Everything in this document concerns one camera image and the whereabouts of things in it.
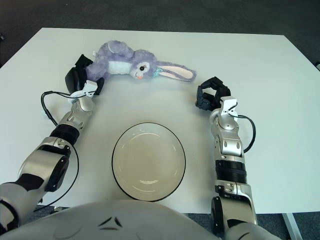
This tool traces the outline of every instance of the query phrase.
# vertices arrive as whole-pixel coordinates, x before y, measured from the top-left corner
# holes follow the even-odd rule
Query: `gray carpet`
[[[42,27],[285,35],[315,63],[320,60],[319,12],[320,0],[0,0],[0,32],[6,37],[0,63]],[[30,220],[51,211],[39,211]],[[188,216],[209,229],[207,214]],[[303,239],[320,239],[319,212],[294,216]],[[262,227],[288,239],[280,214],[257,217]]]

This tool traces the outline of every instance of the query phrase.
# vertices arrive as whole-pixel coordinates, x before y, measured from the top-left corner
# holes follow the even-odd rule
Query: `plate rim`
[[[177,184],[177,186],[175,187],[175,189],[172,190],[172,192],[170,192],[169,194],[167,194],[166,196],[162,197],[162,198],[159,198],[159,199],[156,199],[156,200],[143,200],[143,199],[139,199],[139,198],[136,198],[136,197],[133,197],[131,196],[129,193],[127,193],[119,184],[117,178],[116,178],[116,175],[115,175],[115,171],[114,171],[114,153],[115,153],[115,149],[116,149],[116,146],[119,142],[119,140],[121,139],[121,137],[129,130],[129,129],[132,129],[133,127],[137,126],[137,125],[141,125],[141,124],[155,124],[155,125],[159,125],[161,127],[164,127],[165,129],[169,130],[175,137],[176,139],[178,140],[178,142],[180,143],[181,147],[182,147],[182,152],[183,152],[183,156],[184,156],[184,168],[183,168],[183,174],[182,174],[182,177],[181,177],[181,180],[180,182]],[[156,122],[150,122],[150,121],[146,121],[146,122],[140,122],[140,123],[137,123],[131,127],[129,127],[127,130],[125,130],[121,136],[118,138],[118,140],[116,141],[114,147],[113,147],[113,151],[112,151],[112,157],[111,157],[111,168],[112,168],[112,174],[113,174],[113,178],[116,182],[116,184],[119,186],[119,188],[122,190],[122,192],[124,192],[127,196],[129,196],[130,198],[134,199],[134,200],[139,200],[139,201],[145,201],[145,202],[158,202],[158,201],[161,201],[167,197],[169,197],[172,193],[174,193],[177,188],[180,186],[182,180],[184,179],[184,176],[185,176],[185,172],[186,172],[186,164],[187,164],[187,161],[186,161],[186,153],[185,153],[185,149],[184,149],[184,146],[182,145],[180,139],[177,137],[177,135],[175,135],[175,133],[173,131],[171,131],[169,128],[167,128],[166,126],[163,126],[162,124],[159,124],[159,123],[156,123]]]

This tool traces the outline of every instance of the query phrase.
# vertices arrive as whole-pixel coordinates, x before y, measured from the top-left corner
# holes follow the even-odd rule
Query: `bunny eye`
[[[143,66],[141,66],[139,69],[140,69],[140,71],[143,71],[143,70],[145,70],[147,68],[147,65],[143,65]]]

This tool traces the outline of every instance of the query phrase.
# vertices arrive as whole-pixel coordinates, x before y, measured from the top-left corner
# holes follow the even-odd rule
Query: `white table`
[[[128,199],[112,174],[113,148],[130,126],[155,122],[176,134],[186,155],[182,183],[159,203],[179,212],[208,213],[214,195],[213,139],[210,113],[196,108],[195,100],[197,86],[217,76],[238,99],[239,114],[256,124],[256,142],[245,156],[256,212],[320,211],[320,72],[282,35],[41,29],[0,69],[0,183],[15,181],[22,162],[54,129],[42,113],[42,92],[66,92],[65,75],[80,54],[93,59],[92,52],[113,39],[195,69],[197,78],[193,83],[164,77],[108,80],[76,143],[78,180],[57,205]],[[47,107],[58,120],[71,106],[49,96]],[[239,124],[246,146],[251,126],[245,120]],[[63,185],[43,203],[59,197],[75,173],[73,155]]]

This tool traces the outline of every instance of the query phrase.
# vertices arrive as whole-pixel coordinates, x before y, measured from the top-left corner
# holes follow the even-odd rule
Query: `purple plush toy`
[[[123,41],[108,41],[96,54],[94,63],[86,68],[87,78],[107,80],[111,75],[130,74],[135,79],[154,78],[159,75],[193,81],[196,72],[183,65],[157,61],[154,54],[146,50],[133,51]]]

